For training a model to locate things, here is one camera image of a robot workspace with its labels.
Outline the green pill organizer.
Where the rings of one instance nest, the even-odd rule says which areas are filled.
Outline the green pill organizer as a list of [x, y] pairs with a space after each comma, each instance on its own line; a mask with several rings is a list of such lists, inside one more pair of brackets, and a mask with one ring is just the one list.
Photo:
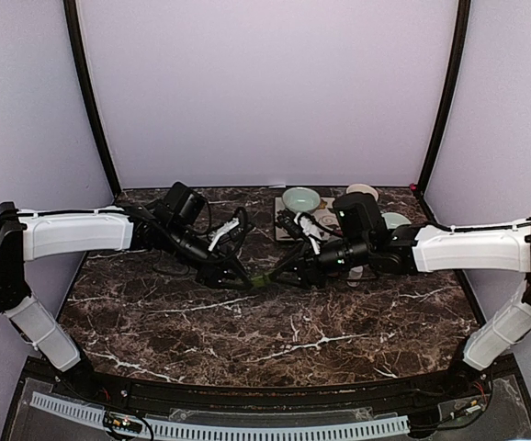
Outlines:
[[252, 288], [264, 288], [271, 284], [273, 284], [273, 281], [269, 273], [264, 273], [251, 278]]

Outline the small white pill bottle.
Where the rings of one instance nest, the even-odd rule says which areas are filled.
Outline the small white pill bottle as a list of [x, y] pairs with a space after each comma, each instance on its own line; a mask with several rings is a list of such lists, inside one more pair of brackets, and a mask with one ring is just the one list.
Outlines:
[[346, 283], [349, 287], [356, 288], [359, 286], [363, 277], [364, 267], [356, 266], [350, 269]]

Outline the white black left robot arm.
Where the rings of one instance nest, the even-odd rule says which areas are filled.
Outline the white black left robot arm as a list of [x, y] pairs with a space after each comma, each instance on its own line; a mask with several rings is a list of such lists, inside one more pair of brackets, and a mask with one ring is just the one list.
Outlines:
[[193, 224], [207, 200], [174, 183], [163, 198], [146, 206], [35, 211], [0, 204], [0, 313], [28, 338], [82, 401], [101, 392], [100, 378], [78, 344], [36, 298], [25, 264], [58, 254], [90, 251], [160, 250], [196, 270], [207, 288], [246, 290], [252, 281], [237, 258], [249, 230], [243, 207], [219, 228], [197, 232]]

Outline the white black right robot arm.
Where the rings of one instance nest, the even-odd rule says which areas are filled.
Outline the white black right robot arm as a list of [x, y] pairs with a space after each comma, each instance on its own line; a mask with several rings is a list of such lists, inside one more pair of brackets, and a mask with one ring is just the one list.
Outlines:
[[522, 273], [517, 292], [460, 347], [440, 379], [450, 399], [462, 397], [476, 373], [531, 331], [531, 216], [506, 224], [469, 227], [436, 223], [387, 226], [373, 196], [350, 193], [333, 202], [341, 236], [319, 244], [299, 215], [279, 214], [277, 223], [302, 242], [281, 260], [269, 280], [295, 276], [300, 288], [322, 287], [331, 275], [356, 266], [375, 273], [416, 275], [440, 270], [499, 269]]

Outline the floral square ceramic plate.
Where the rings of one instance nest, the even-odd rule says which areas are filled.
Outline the floral square ceramic plate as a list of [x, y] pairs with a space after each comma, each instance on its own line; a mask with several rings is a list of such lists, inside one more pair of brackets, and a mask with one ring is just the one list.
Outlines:
[[[341, 235], [341, 228], [339, 222], [332, 211], [333, 197], [321, 197], [319, 207], [313, 211], [311, 216], [323, 227], [317, 227], [316, 230], [323, 241], [328, 241], [332, 235], [330, 232]], [[274, 240], [278, 243], [294, 243], [296, 238], [288, 233], [286, 226], [292, 232], [297, 232], [298, 229], [292, 227], [295, 224], [297, 214], [290, 213], [282, 201], [282, 197], [278, 196], [274, 199]]]

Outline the plain teal ceramic bowl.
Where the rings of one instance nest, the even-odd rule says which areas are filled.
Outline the plain teal ceramic bowl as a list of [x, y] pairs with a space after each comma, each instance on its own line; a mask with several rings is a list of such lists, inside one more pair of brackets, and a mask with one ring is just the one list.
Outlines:
[[292, 187], [282, 195], [284, 207], [294, 213], [313, 213], [321, 204], [320, 195], [306, 187]]

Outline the cream floral ceramic mug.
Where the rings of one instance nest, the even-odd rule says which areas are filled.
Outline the cream floral ceramic mug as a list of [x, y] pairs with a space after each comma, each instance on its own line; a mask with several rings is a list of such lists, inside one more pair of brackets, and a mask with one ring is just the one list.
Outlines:
[[345, 193], [346, 194], [352, 194], [352, 193], [369, 194], [376, 201], [378, 201], [379, 199], [378, 191], [374, 187], [370, 185], [366, 185], [366, 184], [352, 184], [346, 189]]

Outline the teal ribbed small bowl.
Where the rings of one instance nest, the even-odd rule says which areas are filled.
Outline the teal ribbed small bowl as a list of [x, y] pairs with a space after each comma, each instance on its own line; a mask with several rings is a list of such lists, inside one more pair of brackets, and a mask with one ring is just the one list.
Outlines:
[[397, 212], [385, 212], [382, 214], [382, 218], [389, 230], [395, 230], [400, 226], [412, 224], [406, 216]]

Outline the left circuit board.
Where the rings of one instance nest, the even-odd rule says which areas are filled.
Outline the left circuit board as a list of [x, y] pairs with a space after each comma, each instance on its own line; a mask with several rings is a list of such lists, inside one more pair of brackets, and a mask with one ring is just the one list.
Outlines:
[[144, 425], [138, 419], [122, 413], [105, 413], [103, 416], [103, 425], [115, 432], [139, 434]]

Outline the circuit board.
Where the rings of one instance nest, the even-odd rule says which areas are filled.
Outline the circuit board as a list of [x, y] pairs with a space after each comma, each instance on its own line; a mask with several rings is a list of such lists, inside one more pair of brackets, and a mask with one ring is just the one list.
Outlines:
[[103, 425], [115, 432], [139, 434], [144, 425], [138, 419], [122, 413], [105, 413], [103, 416]]
[[455, 401], [453, 409], [449, 413], [452, 420], [470, 416], [474, 413], [483, 412], [487, 408], [485, 400], [472, 399], [469, 401]]

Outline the right circuit board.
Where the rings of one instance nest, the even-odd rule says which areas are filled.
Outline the right circuit board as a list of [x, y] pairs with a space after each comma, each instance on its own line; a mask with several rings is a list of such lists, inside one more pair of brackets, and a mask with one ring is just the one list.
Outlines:
[[470, 416], [474, 413], [483, 412], [487, 408], [485, 400], [472, 399], [469, 401], [455, 401], [453, 409], [449, 413], [452, 420]]

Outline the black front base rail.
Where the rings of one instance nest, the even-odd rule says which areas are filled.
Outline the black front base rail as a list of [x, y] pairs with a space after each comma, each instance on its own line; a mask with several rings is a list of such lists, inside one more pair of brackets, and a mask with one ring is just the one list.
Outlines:
[[[95, 399], [74, 392], [49, 364], [29, 358], [13, 395], [4, 440], [119, 440], [34, 409], [32, 394], [41, 392], [100, 405], [112, 412], [142, 418], [169, 416], [177, 409], [216, 413], [357, 413], [380, 418], [407, 416], [408, 435], [377, 440], [531, 440], [531, 400], [512, 356], [499, 358], [476, 381], [456, 395], [442, 391], [444, 374], [424, 374], [351, 385], [308, 388], [228, 388], [170, 384], [101, 374]], [[455, 401], [485, 400], [483, 412], [452, 420]]]

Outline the black right corner post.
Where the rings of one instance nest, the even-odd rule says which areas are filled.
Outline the black right corner post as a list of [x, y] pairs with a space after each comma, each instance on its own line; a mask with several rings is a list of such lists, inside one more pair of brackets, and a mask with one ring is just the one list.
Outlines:
[[419, 198], [424, 198], [430, 180], [435, 170], [437, 157], [446, 132], [450, 110], [458, 84], [458, 75], [462, 64], [462, 58], [469, 27], [471, 9], [470, 0], [459, 0], [456, 21], [452, 37], [452, 43], [446, 68], [443, 90], [439, 100], [435, 116], [435, 124], [427, 146], [423, 166], [416, 183], [416, 193]]

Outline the black corner post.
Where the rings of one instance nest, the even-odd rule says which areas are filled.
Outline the black corner post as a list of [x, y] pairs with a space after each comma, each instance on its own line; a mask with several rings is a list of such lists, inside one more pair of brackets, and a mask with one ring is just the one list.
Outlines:
[[74, 68], [76, 71], [90, 130], [93, 135], [96, 151], [103, 167], [109, 189], [112, 196], [116, 197], [121, 193], [122, 188], [119, 182], [116, 167], [111, 158], [102, 119], [98, 112], [95, 91], [89, 72], [88, 61], [86, 59], [84, 38], [78, 14], [78, 2], [74, 0], [63, 0], [62, 4], [73, 55]]
[[435, 116], [435, 124], [427, 146], [423, 166], [416, 183], [416, 193], [419, 198], [424, 198], [430, 180], [435, 170], [437, 157], [446, 132], [450, 110], [458, 84], [458, 75], [462, 64], [462, 58], [469, 27], [471, 9], [470, 0], [459, 0], [456, 21], [452, 37], [452, 43], [446, 68], [443, 90], [439, 100]]

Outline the black left corner post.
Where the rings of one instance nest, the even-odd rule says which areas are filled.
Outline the black left corner post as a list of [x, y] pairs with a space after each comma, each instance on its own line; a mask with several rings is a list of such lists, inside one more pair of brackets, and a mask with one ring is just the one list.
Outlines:
[[78, 2], [74, 0], [63, 0], [62, 4], [73, 55], [74, 68], [76, 71], [90, 130], [93, 135], [96, 151], [103, 167], [109, 189], [112, 196], [116, 197], [121, 193], [122, 188], [119, 182], [116, 167], [111, 158], [102, 119], [98, 112], [95, 91], [89, 72], [88, 61], [86, 59], [84, 38], [78, 14]]

